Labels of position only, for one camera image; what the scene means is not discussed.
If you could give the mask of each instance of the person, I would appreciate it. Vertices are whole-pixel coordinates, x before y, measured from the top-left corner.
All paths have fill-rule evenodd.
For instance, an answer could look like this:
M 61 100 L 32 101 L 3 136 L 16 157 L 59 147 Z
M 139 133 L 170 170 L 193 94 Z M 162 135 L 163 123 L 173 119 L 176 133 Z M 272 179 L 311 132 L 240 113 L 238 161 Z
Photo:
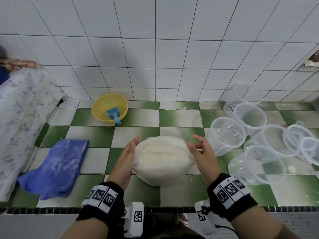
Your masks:
M 265 212 L 258 206 L 250 194 L 242 196 L 226 209 L 226 206 L 222 204 L 222 200 L 216 196 L 214 191 L 218 184 L 224 181 L 225 178 L 228 179 L 231 177 L 222 173 L 214 151 L 208 141 L 198 135 L 192 134 L 192 137 L 200 143 L 188 143 L 187 146 L 195 157 L 196 165 L 204 182 L 208 185 L 207 191 L 210 197 L 210 207 L 214 213 L 225 217 L 231 222 L 240 238 L 299 238 L 285 225 L 276 221 L 270 213 Z M 123 194 L 130 182 L 135 147 L 139 143 L 140 139 L 139 136 L 137 136 L 126 145 L 107 181 L 99 185 L 110 188 L 108 193 L 112 191 L 113 197 L 116 197 L 116 199 L 113 200 L 111 197 L 107 198 L 103 208 L 85 205 L 79 213 L 77 220 L 63 234 L 61 239 L 123 238 L 123 231 L 112 231 L 116 227 L 117 221 L 123 216 Z M 178 235 L 176 231 L 182 231 L 183 233 Z M 173 233 L 166 231 L 162 235 L 157 235 L 153 238 L 180 237 L 203 238 L 189 228 L 175 230 Z

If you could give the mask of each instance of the person's right hand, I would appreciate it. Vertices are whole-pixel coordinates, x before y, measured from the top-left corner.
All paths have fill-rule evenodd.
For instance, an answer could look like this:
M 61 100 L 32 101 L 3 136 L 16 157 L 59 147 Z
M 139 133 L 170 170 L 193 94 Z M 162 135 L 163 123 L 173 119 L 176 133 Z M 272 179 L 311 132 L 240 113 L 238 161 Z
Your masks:
M 198 170 L 201 172 L 203 180 L 210 185 L 222 173 L 214 151 L 209 142 L 198 135 L 192 134 L 192 137 L 201 143 L 187 143 L 189 151 L 195 157 Z

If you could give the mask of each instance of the person's left hand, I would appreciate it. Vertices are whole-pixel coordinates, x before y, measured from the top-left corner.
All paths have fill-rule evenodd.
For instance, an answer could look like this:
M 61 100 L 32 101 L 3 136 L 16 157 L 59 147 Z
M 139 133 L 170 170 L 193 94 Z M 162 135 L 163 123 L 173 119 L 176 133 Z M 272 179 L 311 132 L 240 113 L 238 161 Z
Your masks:
M 124 191 L 130 183 L 135 147 L 140 142 L 140 138 L 137 136 L 125 146 L 121 156 L 117 160 L 110 176 L 107 179 L 107 181 L 112 181 L 119 185 Z

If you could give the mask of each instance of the bag of flour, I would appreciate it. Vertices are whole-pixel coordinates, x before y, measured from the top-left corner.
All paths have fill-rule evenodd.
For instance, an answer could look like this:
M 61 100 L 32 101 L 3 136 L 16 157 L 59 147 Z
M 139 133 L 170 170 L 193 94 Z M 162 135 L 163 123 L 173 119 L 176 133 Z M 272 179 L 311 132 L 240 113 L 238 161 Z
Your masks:
M 149 185 L 169 185 L 182 179 L 194 164 L 181 138 L 150 137 L 136 146 L 132 170 Z

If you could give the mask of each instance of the blue scoop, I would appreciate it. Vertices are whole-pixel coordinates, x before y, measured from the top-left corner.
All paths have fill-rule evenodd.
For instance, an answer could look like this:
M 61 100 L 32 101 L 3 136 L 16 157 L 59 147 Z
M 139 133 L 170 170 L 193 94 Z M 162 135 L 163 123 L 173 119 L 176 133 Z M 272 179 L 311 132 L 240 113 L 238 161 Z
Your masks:
M 112 109 L 107 110 L 106 114 L 109 116 L 109 118 L 114 118 L 116 121 L 116 124 L 118 124 L 118 125 L 121 124 L 121 121 L 119 119 L 120 111 L 117 107 L 114 107 Z

